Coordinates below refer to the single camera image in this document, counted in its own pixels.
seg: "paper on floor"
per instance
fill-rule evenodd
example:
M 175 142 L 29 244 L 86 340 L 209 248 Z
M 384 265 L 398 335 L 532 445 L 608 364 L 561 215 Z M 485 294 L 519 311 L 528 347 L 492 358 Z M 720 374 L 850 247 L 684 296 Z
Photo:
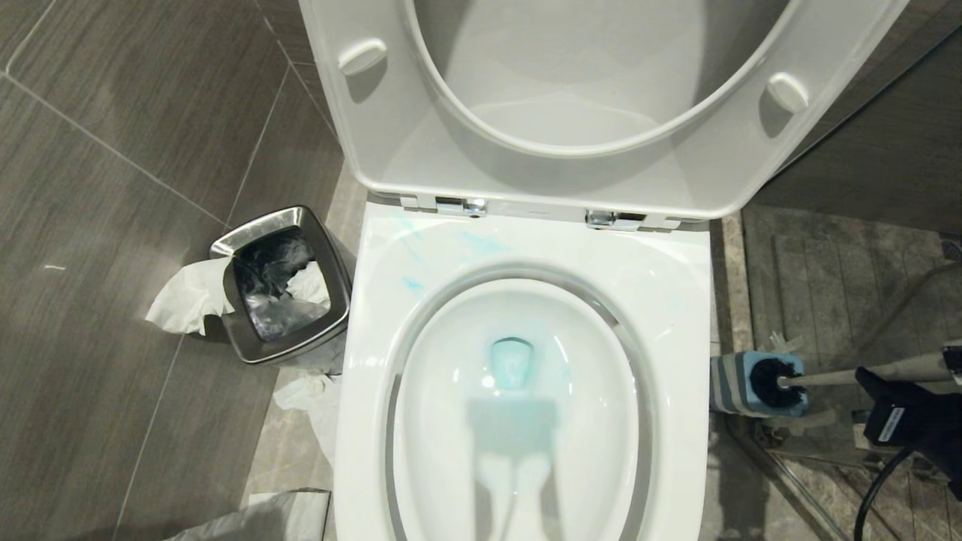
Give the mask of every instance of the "paper on floor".
M 341 401 L 341 378 L 304 374 L 274 392 L 281 409 L 306 411 L 320 450 L 334 467 L 334 450 L 338 439 L 338 409 Z
M 224 294 L 224 270 L 231 258 L 200 261 L 178 270 L 154 298 L 146 319 L 175 334 L 206 336 L 204 316 L 234 312 Z
M 167 541 L 320 541 L 330 500 L 324 491 L 283 492 Z

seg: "tile grout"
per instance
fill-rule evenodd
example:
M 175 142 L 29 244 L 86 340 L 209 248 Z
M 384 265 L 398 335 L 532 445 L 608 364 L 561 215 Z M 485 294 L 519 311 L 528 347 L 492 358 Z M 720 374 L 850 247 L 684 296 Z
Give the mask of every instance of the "tile grout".
M 184 335 L 181 335 L 180 340 L 177 342 L 177 348 L 174 350 L 174 356 L 170 359 L 170 366 L 167 367 L 167 375 L 164 377 L 164 384 L 161 386 L 161 393 L 157 396 L 157 402 L 154 404 L 154 411 L 150 415 L 150 423 L 147 424 L 147 431 L 143 434 L 143 441 L 140 442 L 140 451 L 137 453 L 137 462 L 134 463 L 134 471 L 130 474 L 130 481 L 127 483 L 127 491 L 123 495 L 123 502 L 120 504 L 120 513 L 117 515 L 117 522 L 114 525 L 114 534 L 111 535 L 111 541 L 116 541 L 117 535 L 120 532 L 120 522 L 123 520 L 124 510 L 127 508 L 127 502 L 130 500 L 131 490 L 134 488 L 134 480 L 137 478 L 137 470 L 140 467 L 140 460 L 143 458 L 143 452 L 147 449 L 147 440 L 150 438 L 150 431 L 154 427 L 154 421 L 157 419 L 157 412 L 161 409 L 161 401 L 164 399 L 164 391 L 167 389 L 167 383 L 170 381 L 170 375 L 174 372 L 174 365 L 177 363 L 177 356 L 180 355 L 181 346 L 184 344 Z
M 332 134 L 334 134 L 334 138 L 337 139 L 338 142 L 340 142 L 341 139 L 338 138 L 338 131 L 335 130 L 334 126 L 332 126 L 331 123 L 327 120 L 327 116 L 324 116 L 324 112 L 320 108 L 320 104 L 318 104 L 317 100 L 314 99 L 314 94 L 311 92 L 311 89 L 308 88 L 307 83 L 304 81 L 304 78 L 301 77 L 300 72 L 297 71 L 297 68 L 295 67 L 296 65 L 310 65 L 310 66 L 313 66 L 314 69 L 317 69 L 317 65 L 307 64 L 303 62 L 296 63 L 295 61 L 291 60 L 291 55 L 288 54 L 288 50 L 284 48 L 284 43 L 282 43 L 280 39 L 277 40 L 277 44 L 281 47 L 281 52 L 284 53 L 284 58 L 287 59 L 288 65 L 294 71 L 294 75 L 297 76 L 297 80 L 300 81 L 301 86 L 304 87 L 304 91 L 306 91 L 308 97 L 311 98 L 311 103 L 314 104 L 315 109 L 317 109 L 317 112 L 320 114 L 320 119 L 324 121 L 324 125 L 327 126 L 327 129 L 330 130 Z
M 250 174 L 250 169 L 254 167 L 254 160 L 257 158 L 258 150 L 261 149 L 261 141 L 264 139 L 264 133 L 267 131 L 267 126 L 270 124 L 270 119 L 274 116 L 274 109 L 277 107 L 277 102 L 281 99 L 281 92 L 284 90 L 284 85 L 288 82 L 288 73 L 290 73 L 291 70 L 292 68 L 288 64 L 284 70 L 284 77 L 281 78 L 281 84 L 277 88 L 277 93 L 274 94 L 274 101 L 270 104 L 270 111 L 267 112 L 267 118 L 264 120 L 264 127 L 261 128 L 261 133 L 257 136 L 257 142 L 254 143 L 254 149 L 250 153 L 250 159 L 247 160 L 247 169 L 244 170 L 243 177 L 240 179 L 238 192 L 236 195 L 234 195 L 234 203 L 231 205 L 231 211 L 227 214 L 227 222 L 224 223 L 224 225 L 227 227 L 230 227 L 231 219 L 234 217 L 234 211 L 238 206 L 238 201 L 241 200 L 241 192 L 243 192 L 244 184 L 247 183 L 247 175 Z
M 43 19 L 47 18 L 47 14 L 50 13 L 51 10 L 53 10 L 54 4 L 56 3 L 57 3 L 57 0 L 50 0 L 50 4 L 47 4 L 47 8 L 43 10 L 43 13 L 40 15 L 40 18 L 37 19 L 37 22 L 34 23 L 34 26 L 30 29 L 30 32 L 28 32 L 27 36 L 25 36 L 23 40 L 17 44 L 16 48 L 13 50 L 13 53 L 10 56 L 10 59 L 7 61 L 7 65 L 4 66 L 4 73 L 10 74 L 10 68 L 13 66 L 13 61 L 16 60 L 16 57 L 20 56 L 20 53 L 22 53 L 24 49 L 27 48 L 27 41 L 29 41 L 30 38 L 34 36 L 34 32 L 36 32 L 37 28 L 40 27 L 40 24 L 43 22 Z
M 317 109 L 317 112 L 320 113 L 320 118 L 321 120 L 324 121 L 324 125 L 327 126 L 327 129 L 330 130 L 332 134 L 334 134 L 334 138 L 338 140 L 338 142 L 340 142 L 341 139 L 338 137 L 338 131 L 334 129 L 334 126 L 331 125 L 331 122 L 324 115 L 324 112 L 321 109 L 320 104 L 318 104 L 317 100 L 314 99 L 314 94 L 311 92 L 311 89 L 308 88 L 307 83 L 304 81 L 304 78 L 301 77 L 300 72 L 297 71 L 297 68 L 295 67 L 296 65 L 311 65 L 314 67 L 314 69 L 317 69 L 316 64 L 310 64 L 305 62 L 295 62 L 291 60 L 291 55 L 288 54 L 288 49 L 284 46 L 284 42 L 281 41 L 280 37 L 277 36 L 277 33 L 274 32 L 274 27 L 273 25 L 270 24 L 270 19 L 268 19 L 267 15 L 264 13 L 264 8 L 261 7 L 261 3 L 258 2 L 258 0 L 252 0 L 252 1 L 254 2 L 254 6 L 256 6 L 258 11 L 261 13 L 261 17 L 264 19 L 264 24 L 267 26 L 267 29 L 274 35 L 274 39 L 277 41 L 277 46 L 281 49 L 281 54 L 283 54 L 284 59 L 288 61 L 288 66 L 293 70 L 294 75 L 297 77 L 297 80 L 300 81 L 301 86 L 304 87 L 304 91 L 307 92 L 308 97 L 311 98 L 311 103 L 314 104 L 314 107 L 315 109 Z
M 210 217 L 211 219 L 213 219 L 213 220 L 216 221 L 217 223 L 220 223 L 221 225 L 226 225 L 226 222 L 225 222 L 224 220 L 218 218 L 218 217 L 215 216 L 213 213 L 209 212 L 207 209 L 205 209 L 204 207 L 198 205 L 197 203 L 194 203 L 194 202 L 191 201 L 190 198 L 187 197 L 186 195 L 184 195 L 184 194 L 178 192 L 177 190 L 173 189 L 172 187 L 168 186 L 166 182 L 164 182 L 163 180 L 161 180 L 160 178 L 158 178 L 157 176 L 155 176 L 153 173 L 151 173 L 150 171 L 148 171 L 146 168 L 142 167 L 140 164 L 138 164 L 138 163 L 135 162 L 134 160 L 132 160 L 132 159 L 130 159 L 129 157 L 127 157 L 124 153 L 120 152 L 120 151 L 117 150 L 116 148 L 113 148 L 113 147 L 110 146 L 107 142 L 105 142 L 104 140 L 102 140 L 102 139 L 100 139 L 99 137 L 97 137 L 96 135 L 94 135 L 93 132 L 91 132 L 89 129 L 87 129 L 86 127 L 84 127 L 80 122 L 78 122 L 78 121 L 74 120 L 73 118 L 67 116 L 64 112 L 62 112 L 61 110 L 59 110 L 59 109 L 57 109 L 56 107 L 54 107 L 50 102 L 48 102 L 47 100 L 45 100 L 45 99 L 43 99 L 42 97 L 40 97 L 40 96 L 39 96 L 38 94 L 36 94 L 33 90 L 30 90 L 29 88 L 27 88 L 26 85 L 24 85 L 24 84 L 21 83 L 20 81 L 16 80 L 15 78 L 13 78 L 10 73 L 6 73 L 6 72 L 0 73 L 0 79 L 2 79 L 2 78 L 6 78 L 7 80 L 9 80 L 11 83 L 13 83 L 14 86 L 16 86 L 17 88 L 19 88 L 19 89 L 23 90 L 24 92 L 26 92 L 30 97 L 34 98 L 37 102 L 39 102 L 41 105 L 43 105 L 44 107 L 46 107 L 46 108 L 49 109 L 50 111 L 54 112 L 57 116 L 59 116 L 59 117 L 62 118 L 63 120 L 66 120 L 71 126 L 73 126 L 74 128 L 76 128 L 77 130 L 79 130 L 81 133 L 83 133 L 83 134 L 86 135 L 87 137 L 93 139 L 95 142 L 99 143 L 101 146 L 103 146 L 103 147 L 106 148 L 107 150 L 111 151 L 115 156 L 117 156 L 118 158 L 120 158 L 121 160 L 123 160 L 124 162 L 126 162 L 129 166 L 131 166 L 131 167 L 135 168 L 136 170 L 140 171 L 141 173 L 143 173 L 143 174 L 144 174 L 148 179 L 150 179 L 152 182 L 154 182 L 154 183 L 156 183 L 156 184 L 159 184 L 161 187 L 163 187 L 163 188 L 165 188 L 166 190 L 170 191 L 170 192 L 173 193 L 174 195 L 177 195 L 178 197 L 180 197 L 181 199 L 183 199 L 185 202 L 187 202 L 191 207 L 193 207 L 193 208 L 197 209 L 198 211 L 204 213 L 205 215 L 207 215 L 208 217 Z

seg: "blue stain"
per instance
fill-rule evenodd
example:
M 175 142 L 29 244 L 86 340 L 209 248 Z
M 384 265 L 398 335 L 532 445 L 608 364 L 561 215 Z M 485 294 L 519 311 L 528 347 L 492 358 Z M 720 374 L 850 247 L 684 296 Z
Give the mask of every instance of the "blue stain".
M 410 277 L 410 276 L 405 276 L 405 277 L 401 278 L 401 280 L 404 282 L 404 285 L 407 286 L 408 289 L 411 290 L 411 291 L 413 291 L 413 292 L 421 292 L 421 291 L 424 291 L 424 284 L 418 282 L 417 280 L 415 280 L 414 278 L 412 278 L 412 277 Z
M 415 251 L 414 248 L 411 247 L 411 245 L 408 244 L 407 239 L 401 239 L 401 243 L 404 245 L 404 248 L 408 250 L 408 253 L 411 254 L 411 259 L 414 259 L 418 263 L 422 263 L 420 255 Z
M 407 229 L 409 233 L 411 233 L 412 235 L 420 239 L 420 231 L 418 231 L 418 229 L 409 219 L 406 219 L 403 216 L 399 216 L 397 217 L 397 220 L 401 222 L 401 225 L 403 225 L 404 228 Z
M 464 239 L 471 248 L 481 253 L 495 254 L 503 252 L 506 249 L 502 243 L 499 243 L 495 239 L 478 237 L 467 231 L 461 234 L 461 238 Z

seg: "toilet rim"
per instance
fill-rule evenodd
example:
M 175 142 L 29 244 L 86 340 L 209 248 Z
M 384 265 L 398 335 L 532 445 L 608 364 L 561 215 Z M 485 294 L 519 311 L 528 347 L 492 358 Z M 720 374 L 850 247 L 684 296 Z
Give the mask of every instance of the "toilet rim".
M 658 400 L 653 396 L 657 394 L 657 389 L 650 385 L 652 375 L 648 374 L 644 362 L 641 341 L 635 336 L 630 327 L 622 324 L 626 318 L 620 314 L 617 304 L 606 298 L 602 292 L 598 292 L 589 283 L 579 279 L 563 270 L 553 267 L 517 261 L 504 263 L 496 266 L 485 267 L 484 269 L 474 270 L 456 278 L 450 282 L 453 287 L 445 288 L 433 296 L 427 298 L 414 313 L 409 317 L 405 324 L 397 331 L 400 340 L 396 342 L 396 347 L 390 353 L 391 365 L 391 387 L 387 397 L 387 412 L 382 425 L 385 435 L 384 454 L 382 456 L 384 468 L 384 496 L 388 504 L 390 514 L 390 526 L 395 534 L 400 533 L 399 539 L 407 539 L 404 533 L 404 526 L 401 518 L 401 511 L 397 503 L 397 487 L 395 481 L 394 465 L 394 419 L 397 415 L 397 400 L 401 386 L 401 378 L 404 374 L 410 352 L 418 339 L 421 331 L 431 321 L 438 310 L 444 307 L 451 299 L 467 292 L 477 286 L 504 279 L 526 279 L 548 284 L 563 291 L 566 291 L 580 299 L 596 314 L 598 314 L 606 325 L 612 330 L 618 339 L 621 348 L 624 350 L 625 357 L 628 359 L 628 368 L 635 381 L 637 407 L 638 407 L 638 440 L 636 451 L 636 462 L 634 465 L 634 487 L 628 503 L 628 513 L 622 525 L 621 538 L 638 538 L 645 518 L 649 513 L 644 513 L 646 503 L 651 501 L 650 495 L 655 490 L 655 484 L 661 464 L 661 453 L 658 451 L 654 442 L 658 440 L 658 423 L 655 415 L 651 412 L 654 403 Z M 644 446 L 644 441 L 651 442 Z
M 546 158 L 593 158 L 615 154 L 624 150 L 642 146 L 644 144 L 657 142 L 667 137 L 678 128 L 692 122 L 695 118 L 712 108 L 732 91 L 737 89 L 745 81 L 747 76 L 765 60 L 769 50 L 784 33 L 785 29 L 791 23 L 792 18 L 802 4 L 802 0 L 789 0 L 788 4 L 785 6 L 785 9 L 769 30 L 768 35 L 765 36 L 765 39 L 762 40 L 762 42 L 758 45 L 758 48 L 755 49 L 751 56 L 749 56 L 748 59 L 735 71 L 735 73 L 733 73 L 731 77 L 729 77 L 728 80 L 726 80 L 720 87 L 715 89 L 715 91 L 681 115 L 678 115 L 675 118 L 660 124 L 656 128 L 618 141 L 602 144 L 567 146 L 532 142 L 512 136 L 494 128 L 490 123 L 485 122 L 480 117 L 475 115 L 464 104 L 464 102 L 458 98 L 454 91 L 451 90 L 441 73 L 438 71 L 438 67 L 435 65 L 434 60 L 431 57 L 431 53 L 427 49 L 427 43 L 424 41 L 424 35 L 421 33 L 420 23 L 418 22 L 418 13 L 415 8 L 415 0 L 401 1 L 404 4 L 404 14 L 406 15 L 408 21 L 407 27 L 409 29 L 410 38 L 414 41 L 415 48 L 418 50 L 418 54 L 420 55 L 421 67 L 427 70 L 428 77 L 431 79 L 435 90 L 442 94 L 443 100 L 445 105 L 448 106 L 448 109 L 453 108 L 455 113 L 467 119 L 468 126 L 480 132 L 482 135 L 487 136 L 489 139 L 508 148 L 519 150 L 526 154 L 532 154 Z

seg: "black device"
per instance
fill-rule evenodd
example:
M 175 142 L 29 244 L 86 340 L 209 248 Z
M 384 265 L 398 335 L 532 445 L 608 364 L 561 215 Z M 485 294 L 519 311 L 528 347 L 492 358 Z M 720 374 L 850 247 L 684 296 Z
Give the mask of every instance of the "black device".
M 902 448 L 869 487 L 855 517 L 855 541 L 862 539 L 878 489 L 915 451 L 949 477 L 949 490 L 962 502 L 962 394 L 936 395 L 915 383 L 886 381 L 865 368 L 855 371 L 855 380 L 875 400 L 865 437 L 877 446 Z

